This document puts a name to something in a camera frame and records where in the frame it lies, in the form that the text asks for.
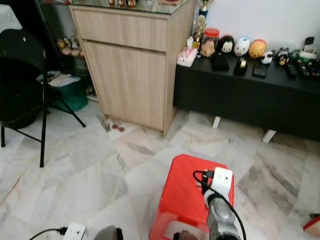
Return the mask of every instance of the red plastic stool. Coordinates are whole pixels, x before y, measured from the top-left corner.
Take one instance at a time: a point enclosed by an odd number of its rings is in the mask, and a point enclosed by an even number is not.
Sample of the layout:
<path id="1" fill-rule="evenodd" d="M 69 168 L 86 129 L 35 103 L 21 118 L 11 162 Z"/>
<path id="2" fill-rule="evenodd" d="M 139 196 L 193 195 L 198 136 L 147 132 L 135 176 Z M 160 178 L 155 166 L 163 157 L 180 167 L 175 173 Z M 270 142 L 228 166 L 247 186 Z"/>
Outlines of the red plastic stool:
<path id="1" fill-rule="evenodd" d="M 169 240 L 164 237 L 171 221 L 181 222 L 196 227 L 206 233 L 208 209 L 201 190 L 193 177 L 195 170 L 214 170 L 227 166 L 203 160 L 189 155 L 176 156 L 171 164 L 168 177 L 161 195 L 158 210 L 149 233 L 150 240 Z M 229 192 L 230 204 L 234 205 L 234 177 Z"/>

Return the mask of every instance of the black folding chair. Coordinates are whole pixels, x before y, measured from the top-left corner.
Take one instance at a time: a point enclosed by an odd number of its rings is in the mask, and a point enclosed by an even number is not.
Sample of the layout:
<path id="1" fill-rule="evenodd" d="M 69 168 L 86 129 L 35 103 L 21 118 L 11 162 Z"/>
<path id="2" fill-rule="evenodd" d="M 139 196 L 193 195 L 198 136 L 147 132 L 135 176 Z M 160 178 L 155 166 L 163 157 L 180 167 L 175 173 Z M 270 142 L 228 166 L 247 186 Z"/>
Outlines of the black folding chair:
<path id="1" fill-rule="evenodd" d="M 18 64 L 25 68 L 16 69 Z M 43 74 L 42 83 L 36 80 L 36 75 L 31 69 Z M 5 128 L 13 129 L 40 142 L 41 168 L 44 166 L 48 105 L 60 100 L 68 111 L 58 109 L 72 114 L 84 128 L 86 127 L 59 92 L 48 85 L 47 78 L 46 53 L 40 40 L 24 30 L 4 30 L 0 34 L 1 147 L 5 147 Z M 18 130 L 32 123 L 39 112 L 43 114 L 41 140 Z"/>

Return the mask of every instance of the glass countertop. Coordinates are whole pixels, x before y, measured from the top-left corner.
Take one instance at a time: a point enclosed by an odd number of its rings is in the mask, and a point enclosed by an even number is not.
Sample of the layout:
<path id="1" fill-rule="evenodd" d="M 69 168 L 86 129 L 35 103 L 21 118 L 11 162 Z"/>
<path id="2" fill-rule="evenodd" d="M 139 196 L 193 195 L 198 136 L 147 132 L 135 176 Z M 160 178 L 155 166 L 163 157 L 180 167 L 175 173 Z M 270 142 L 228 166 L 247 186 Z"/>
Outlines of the glass countertop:
<path id="1" fill-rule="evenodd" d="M 178 5 L 167 5 L 158 3 L 157 0 L 139 0 L 134 7 L 129 7 L 119 6 L 117 0 L 114 6 L 110 6 L 108 0 L 71 0 L 70 5 L 171 15 L 188 1 L 190 0 L 182 0 Z"/>

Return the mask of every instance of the console leg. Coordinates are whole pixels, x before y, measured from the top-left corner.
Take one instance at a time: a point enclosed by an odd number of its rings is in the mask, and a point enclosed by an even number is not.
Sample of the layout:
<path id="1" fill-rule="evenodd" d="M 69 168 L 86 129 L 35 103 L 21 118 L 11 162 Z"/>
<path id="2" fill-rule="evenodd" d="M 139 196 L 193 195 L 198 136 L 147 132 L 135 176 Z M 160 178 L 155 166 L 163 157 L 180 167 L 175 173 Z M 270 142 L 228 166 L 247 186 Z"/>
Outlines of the console leg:
<path id="1" fill-rule="evenodd" d="M 212 128 L 213 128 L 213 129 L 217 129 L 217 128 L 218 128 L 220 119 L 221 119 L 221 117 L 219 117 L 219 116 L 216 116 L 216 117 L 214 118 L 214 122 L 213 122 L 213 125 L 212 125 Z"/>
<path id="2" fill-rule="evenodd" d="M 276 134 L 276 131 L 269 129 L 266 134 L 262 138 L 262 142 L 267 144 L 269 141 L 273 138 L 273 136 Z"/>

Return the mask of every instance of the cable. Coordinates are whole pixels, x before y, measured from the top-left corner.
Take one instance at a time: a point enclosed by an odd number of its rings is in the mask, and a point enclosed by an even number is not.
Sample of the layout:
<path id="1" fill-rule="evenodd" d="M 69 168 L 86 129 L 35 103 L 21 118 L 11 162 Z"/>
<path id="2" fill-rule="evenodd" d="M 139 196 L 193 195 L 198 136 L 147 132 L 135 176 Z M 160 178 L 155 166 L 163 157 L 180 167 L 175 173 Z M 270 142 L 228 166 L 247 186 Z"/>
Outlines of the cable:
<path id="1" fill-rule="evenodd" d="M 61 228 L 49 228 L 49 229 L 46 229 L 46 230 L 43 230 L 39 233 L 37 233 L 36 235 L 34 235 L 32 238 L 30 238 L 29 240 L 32 240 L 32 239 L 35 239 L 36 237 L 38 237 L 39 235 L 45 233 L 45 232 L 49 232 L 49 231 L 57 231 L 60 233 L 60 235 L 65 235 L 66 234 L 66 231 L 67 231 L 67 227 L 61 227 Z"/>
<path id="2" fill-rule="evenodd" d="M 211 191 L 214 192 L 214 195 L 216 195 L 217 198 L 223 199 L 223 200 L 225 201 L 225 203 L 229 206 L 229 208 L 231 209 L 231 211 L 234 213 L 236 219 L 239 221 L 239 224 L 240 224 L 240 227 L 241 227 L 241 231 L 242 231 L 242 235 L 243 235 L 243 240 L 247 240 L 245 227 L 244 227 L 244 225 L 243 225 L 243 223 L 242 223 L 242 221 L 241 221 L 241 219 L 240 219 L 237 211 L 236 211 L 236 210 L 234 209 L 234 207 L 230 204 L 230 202 L 229 202 L 222 194 L 220 194 L 220 193 L 217 192 L 216 190 L 213 190 L 209 185 L 203 183 L 202 181 L 199 180 L 199 178 L 197 178 L 196 174 L 202 174 L 202 175 L 203 175 L 204 173 L 205 173 L 205 171 L 199 171 L 199 170 L 197 170 L 197 171 L 194 171 L 192 175 L 193 175 L 194 179 L 201 184 L 201 186 L 202 186 L 202 185 L 206 185 L 206 187 L 208 187 L 208 189 L 210 189 Z"/>

